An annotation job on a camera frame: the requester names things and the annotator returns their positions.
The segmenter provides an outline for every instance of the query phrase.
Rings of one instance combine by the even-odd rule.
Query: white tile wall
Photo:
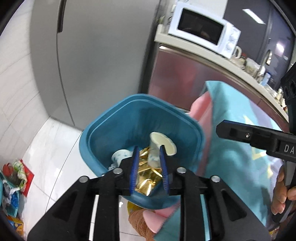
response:
[[[0,36],[0,169],[22,158],[48,119],[30,59],[34,0],[25,0]]]

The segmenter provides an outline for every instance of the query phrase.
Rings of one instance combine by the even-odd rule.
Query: gray refrigerator door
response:
[[[61,80],[74,124],[138,92],[159,0],[68,0],[57,34]]]
[[[60,0],[36,0],[30,25],[33,72],[45,109],[73,125],[62,90],[57,59],[57,20]]]

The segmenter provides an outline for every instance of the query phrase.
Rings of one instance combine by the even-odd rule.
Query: kitchen counter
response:
[[[248,73],[231,63],[228,59],[189,41],[168,35],[162,24],[157,27],[155,42],[161,43],[160,49],[165,52],[180,54],[201,62],[226,76],[229,85],[233,86],[263,111],[265,111],[281,127],[289,131],[288,115],[267,90]]]

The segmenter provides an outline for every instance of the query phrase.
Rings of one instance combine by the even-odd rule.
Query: blue plastic bowl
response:
[[[177,147],[180,166],[197,170],[204,147],[204,135],[196,120],[173,105],[146,94],[129,96],[99,116],[83,131],[79,149],[89,168],[97,175],[108,171],[111,156],[119,149],[149,146],[149,135],[157,131],[169,137]],[[152,195],[133,192],[124,196],[146,209],[170,207],[178,196],[168,196],[163,188]]]

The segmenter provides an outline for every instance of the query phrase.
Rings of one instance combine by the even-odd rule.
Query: white ceramic cup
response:
[[[150,150],[148,154],[148,165],[153,168],[160,168],[159,149],[164,145],[168,156],[177,153],[176,145],[170,138],[159,132],[150,133]]]
[[[126,149],[121,149],[121,150],[116,151],[112,155],[111,160],[113,161],[113,163],[115,163],[119,166],[123,159],[131,157],[131,156],[133,156],[133,152],[126,150]]]

